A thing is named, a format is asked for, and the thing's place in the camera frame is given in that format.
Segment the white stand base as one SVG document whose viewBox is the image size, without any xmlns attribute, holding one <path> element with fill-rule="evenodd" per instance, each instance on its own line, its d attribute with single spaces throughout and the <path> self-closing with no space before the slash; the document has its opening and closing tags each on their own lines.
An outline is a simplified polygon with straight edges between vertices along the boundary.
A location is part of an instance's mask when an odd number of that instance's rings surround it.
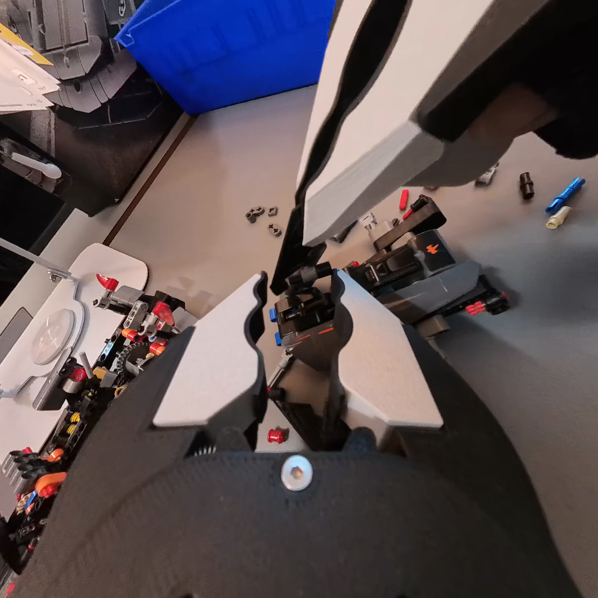
<svg viewBox="0 0 598 598">
<path fill-rule="evenodd" d="M 102 293 L 96 274 L 140 290 L 145 288 L 148 279 L 144 262 L 99 243 L 83 250 L 67 270 L 78 279 L 78 286 L 71 280 L 58 283 L 1 363 L 2 460 L 12 450 L 29 447 L 38 451 L 67 407 L 66 402 L 58 410 L 51 411 L 36 410 L 33 406 L 55 365 L 55 362 L 39 365 L 31 356 L 34 336 L 45 320 L 58 310 L 71 310 L 75 324 L 65 347 L 71 347 L 75 357 L 85 352 L 94 363 L 105 340 L 121 321 L 118 314 L 92 305 Z"/>
</svg>

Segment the grey lego assembly orange stripe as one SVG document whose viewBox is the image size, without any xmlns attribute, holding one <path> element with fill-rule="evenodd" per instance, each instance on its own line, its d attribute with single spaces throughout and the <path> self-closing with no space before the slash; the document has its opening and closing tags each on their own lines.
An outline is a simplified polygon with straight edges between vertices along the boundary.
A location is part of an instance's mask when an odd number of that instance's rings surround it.
<svg viewBox="0 0 598 598">
<path fill-rule="evenodd" d="M 450 329 L 446 321 L 450 316 L 462 312 L 495 316 L 510 310 L 511 304 L 481 264 L 458 261 L 453 255 L 439 233 L 446 217 L 431 197 L 424 196 L 431 202 L 408 219 L 398 219 L 393 230 L 373 243 L 370 258 L 352 261 L 342 271 L 402 324 L 413 326 L 431 342 Z M 275 339 L 282 352 L 289 349 L 295 361 L 317 371 L 330 368 L 331 351 L 338 342 L 332 292 L 316 286 L 318 280 L 330 278 L 333 270 L 322 257 L 318 264 L 297 270 L 268 314 L 278 325 Z"/>
</svg>

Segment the blue plastic bin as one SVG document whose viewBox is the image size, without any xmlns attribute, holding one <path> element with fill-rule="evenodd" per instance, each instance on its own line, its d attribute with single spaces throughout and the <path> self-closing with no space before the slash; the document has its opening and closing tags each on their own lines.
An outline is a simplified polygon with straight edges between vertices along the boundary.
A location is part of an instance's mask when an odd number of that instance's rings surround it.
<svg viewBox="0 0 598 598">
<path fill-rule="evenodd" d="M 145 1 L 116 41 L 188 114 L 318 82 L 335 1 Z"/>
</svg>

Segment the lego car chassis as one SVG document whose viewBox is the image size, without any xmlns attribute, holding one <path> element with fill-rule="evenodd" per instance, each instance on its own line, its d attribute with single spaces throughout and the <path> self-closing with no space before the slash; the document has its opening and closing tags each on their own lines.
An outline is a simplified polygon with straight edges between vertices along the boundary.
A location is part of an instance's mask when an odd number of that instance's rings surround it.
<svg viewBox="0 0 598 598">
<path fill-rule="evenodd" d="M 1 479 L 16 497 L 12 511 L 1 516 L 2 571 L 23 572 L 72 462 L 111 402 L 197 321 L 182 300 L 164 292 L 147 295 L 114 278 L 96 278 L 103 292 L 93 308 L 114 312 L 121 321 L 93 362 L 66 341 L 51 344 L 59 349 L 57 359 L 33 406 L 58 408 L 56 423 L 39 450 L 26 446 L 1 455 Z"/>
</svg>

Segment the instruction booklet stack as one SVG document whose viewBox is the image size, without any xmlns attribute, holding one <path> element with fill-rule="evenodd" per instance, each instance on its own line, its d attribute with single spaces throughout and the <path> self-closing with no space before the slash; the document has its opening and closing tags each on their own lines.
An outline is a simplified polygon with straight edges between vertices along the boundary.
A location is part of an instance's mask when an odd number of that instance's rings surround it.
<svg viewBox="0 0 598 598">
<path fill-rule="evenodd" d="M 58 92 L 59 80 L 44 69 L 52 64 L 1 25 L 1 114 L 37 111 L 55 103 L 49 94 Z"/>
</svg>

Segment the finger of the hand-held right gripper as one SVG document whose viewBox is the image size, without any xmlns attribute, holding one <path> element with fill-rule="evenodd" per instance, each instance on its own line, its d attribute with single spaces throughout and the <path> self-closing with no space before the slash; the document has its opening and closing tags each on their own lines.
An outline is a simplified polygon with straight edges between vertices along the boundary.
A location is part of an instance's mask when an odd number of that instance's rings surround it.
<svg viewBox="0 0 598 598">
<path fill-rule="evenodd" d="M 467 138 L 443 142 L 417 123 L 426 93 L 490 2 L 411 1 L 381 75 L 303 197 L 304 246 L 326 241 L 399 187 L 467 183 L 505 152 Z"/>
<path fill-rule="evenodd" d="M 313 104 L 296 197 L 331 159 L 348 116 L 373 87 L 396 46 L 411 1 L 339 1 Z"/>
</svg>

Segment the person's right hand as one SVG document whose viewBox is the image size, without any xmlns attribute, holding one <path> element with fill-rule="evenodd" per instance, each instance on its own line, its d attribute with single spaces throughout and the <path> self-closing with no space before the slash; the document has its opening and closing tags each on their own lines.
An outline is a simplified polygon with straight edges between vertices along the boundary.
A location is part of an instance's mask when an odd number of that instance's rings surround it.
<svg viewBox="0 0 598 598">
<path fill-rule="evenodd" d="M 510 86 L 468 127 L 471 138 L 484 142 L 512 142 L 557 118 L 558 111 L 532 89 Z"/>
</svg>

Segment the scattered small lego pieces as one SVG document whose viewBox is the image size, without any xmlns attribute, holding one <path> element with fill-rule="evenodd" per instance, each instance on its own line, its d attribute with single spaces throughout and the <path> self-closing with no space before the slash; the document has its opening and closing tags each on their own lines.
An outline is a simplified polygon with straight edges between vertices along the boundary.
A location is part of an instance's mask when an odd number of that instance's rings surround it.
<svg viewBox="0 0 598 598">
<path fill-rule="evenodd" d="M 487 186 L 495 177 L 498 164 L 492 166 L 489 170 L 476 178 L 474 181 L 476 186 Z M 572 207 L 568 205 L 569 200 L 585 185 L 584 178 L 574 178 L 572 182 L 559 194 L 552 202 L 545 208 L 545 213 L 549 215 L 545 226 L 550 230 L 555 230 L 563 225 L 567 220 Z M 534 182 L 529 172 L 524 172 L 519 175 L 519 191 L 522 199 L 531 200 L 534 198 Z M 401 194 L 400 208 L 404 210 L 402 220 L 408 219 L 413 213 L 425 207 L 431 202 L 431 199 L 421 195 L 410 207 L 407 206 L 407 195 L 405 192 Z"/>
</svg>

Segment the thin white stand rod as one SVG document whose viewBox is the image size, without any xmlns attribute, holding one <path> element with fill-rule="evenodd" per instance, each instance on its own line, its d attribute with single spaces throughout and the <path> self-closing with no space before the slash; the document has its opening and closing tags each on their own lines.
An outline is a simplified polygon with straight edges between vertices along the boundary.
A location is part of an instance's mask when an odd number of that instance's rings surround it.
<svg viewBox="0 0 598 598">
<path fill-rule="evenodd" d="M 28 250 L 22 249 L 18 245 L 3 238 L 1 238 L 1 247 L 46 269 L 49 280 L 53 283 L 58 283 L 61 280 L 70 280 L 73 282 L 79 281 L 79 279 L 73 276 L 71 272 L 67 271 L 66 268 L 56 265 Z"/>
</svg>

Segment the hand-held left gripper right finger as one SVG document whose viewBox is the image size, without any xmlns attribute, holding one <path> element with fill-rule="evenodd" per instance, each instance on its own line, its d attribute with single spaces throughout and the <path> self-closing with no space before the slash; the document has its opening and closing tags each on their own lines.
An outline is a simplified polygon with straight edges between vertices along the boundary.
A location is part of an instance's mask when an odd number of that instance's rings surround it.
<svg viewBox="0 0 598 598">
<path fill-rule="evenodd" d="M 401 321 L 342 270 L 331 292 L 342 420 L 351 430 L 439 430 L 443 418 Z"/>
</svg>

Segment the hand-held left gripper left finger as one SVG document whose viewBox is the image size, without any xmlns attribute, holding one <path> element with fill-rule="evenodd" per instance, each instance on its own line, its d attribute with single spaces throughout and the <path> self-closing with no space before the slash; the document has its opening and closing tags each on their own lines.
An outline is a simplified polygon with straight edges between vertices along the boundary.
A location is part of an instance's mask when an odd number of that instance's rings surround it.
<svg viewBox="0 0 598 598">
<path fill-rule="evenodd" d="M 183 354 L 153 418 L 158 428 L 250 428 L 267 410 L 267 274 L 254 274 L 184 333 Z"/>
</svg>

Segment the dark lego box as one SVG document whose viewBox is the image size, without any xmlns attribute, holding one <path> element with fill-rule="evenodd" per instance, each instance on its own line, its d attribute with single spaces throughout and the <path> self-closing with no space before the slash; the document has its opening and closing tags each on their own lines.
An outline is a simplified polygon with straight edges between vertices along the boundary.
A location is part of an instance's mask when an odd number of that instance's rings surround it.
<svg viewBox="0 0 598 598">
<path fill-rule="evenodd" d="M 50 215 L 119 203 L 182 109 L 116 35 L 145 1 L 1 1 L 1 24 L 41 53 L 55 104 L 1 116 L 1 196 Z M 11 153 L 53 163 L 50 179 Z"/>
</svg>

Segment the light grey lego connector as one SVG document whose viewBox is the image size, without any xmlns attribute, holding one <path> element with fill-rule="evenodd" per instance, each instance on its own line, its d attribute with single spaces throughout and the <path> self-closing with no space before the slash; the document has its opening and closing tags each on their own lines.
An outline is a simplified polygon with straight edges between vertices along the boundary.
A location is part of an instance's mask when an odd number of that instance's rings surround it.
<svg viewBox="0 0 598 598">
<path fill-rule="evenodd" d="M 372 212 L 369 212 L 359 219 L 359 223 L 367 231 L 370 242 L 373 244 L 379 238 L 390 232 L 399 224 L 399 220 L 394 218 L 391 221 L 379 223 Z"/>
</svg>

